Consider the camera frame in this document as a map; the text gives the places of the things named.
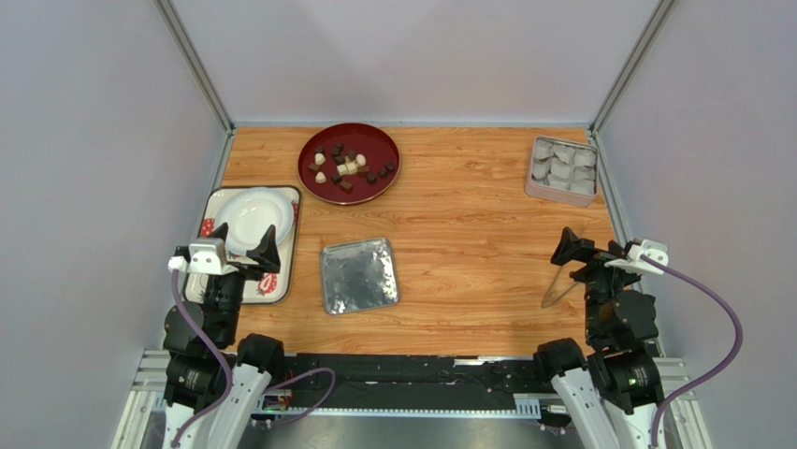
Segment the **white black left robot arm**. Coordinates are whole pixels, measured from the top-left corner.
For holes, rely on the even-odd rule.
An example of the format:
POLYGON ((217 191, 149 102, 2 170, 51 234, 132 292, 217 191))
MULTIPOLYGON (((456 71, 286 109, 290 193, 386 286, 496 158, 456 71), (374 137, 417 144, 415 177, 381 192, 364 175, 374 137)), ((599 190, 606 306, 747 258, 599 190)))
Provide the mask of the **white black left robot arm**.
POLYGON ((228 260, 227 224, 176 248, 168 260, 174 305, 164 321, 169 354, 164 392, 165 448, 236 448, 257 400, 283 367, 283 343, 251 334, 235 354, 246 282, 282 268, 270 225, 248 263, 228 260))

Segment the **metal serving tongs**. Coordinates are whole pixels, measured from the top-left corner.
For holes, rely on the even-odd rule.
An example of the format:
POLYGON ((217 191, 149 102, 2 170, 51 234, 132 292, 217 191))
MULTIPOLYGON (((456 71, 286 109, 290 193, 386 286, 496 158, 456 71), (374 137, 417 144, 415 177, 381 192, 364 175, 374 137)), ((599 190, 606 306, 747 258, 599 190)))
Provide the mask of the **metal serving tongs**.
MULTIPOLYGON (((582 224, 571 224, 570 229, 577 236, 583 237, 590 224, 590 221, 584 221, 582 224)), ((553 307, 573 289, 574 282, 570 281, 569 276, 565 273, 565 268, 566 266, 558 266, 558 271, 541 300, 540 306, 542 309, 553 307)))

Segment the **pink square chocolate tin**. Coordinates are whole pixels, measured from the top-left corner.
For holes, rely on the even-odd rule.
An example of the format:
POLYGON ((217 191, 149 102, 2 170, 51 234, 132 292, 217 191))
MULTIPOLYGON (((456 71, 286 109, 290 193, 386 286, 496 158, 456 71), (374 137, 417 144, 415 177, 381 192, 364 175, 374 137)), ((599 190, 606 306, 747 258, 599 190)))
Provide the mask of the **pink square chocolate tin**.
POLYGON ((585 208, 599 192, 600 160, 592 145, 537 137, 529 151, 524 191, 527 196, 585 208))

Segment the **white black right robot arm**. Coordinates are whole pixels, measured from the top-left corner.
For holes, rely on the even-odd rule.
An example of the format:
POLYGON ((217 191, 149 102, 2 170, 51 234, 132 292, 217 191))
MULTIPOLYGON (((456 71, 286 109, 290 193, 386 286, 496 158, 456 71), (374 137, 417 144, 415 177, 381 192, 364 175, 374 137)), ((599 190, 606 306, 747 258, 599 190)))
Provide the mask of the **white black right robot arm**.
POLYGON ((610 241, 606 250, 566 227, 551 263, 585 287, 584 355, 572 339, 539 345, 536 378, 553 387, 586 448, 663 448, 655 422, 664 393, 653 341, 659 335, 655 298, 631 289, 645 274, 660 275, 669 263, 666 245, 637 239, 610 241))

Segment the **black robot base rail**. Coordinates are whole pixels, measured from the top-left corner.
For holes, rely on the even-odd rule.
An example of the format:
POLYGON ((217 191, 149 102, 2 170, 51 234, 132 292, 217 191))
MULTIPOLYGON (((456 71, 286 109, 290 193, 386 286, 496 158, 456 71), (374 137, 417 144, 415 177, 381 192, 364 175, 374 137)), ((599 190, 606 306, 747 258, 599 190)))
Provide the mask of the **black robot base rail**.
POLYGON ((530 357, 296 354, 261 397, 255 420, 310 416, 531 420, 565 434, 575 425, 530 357))

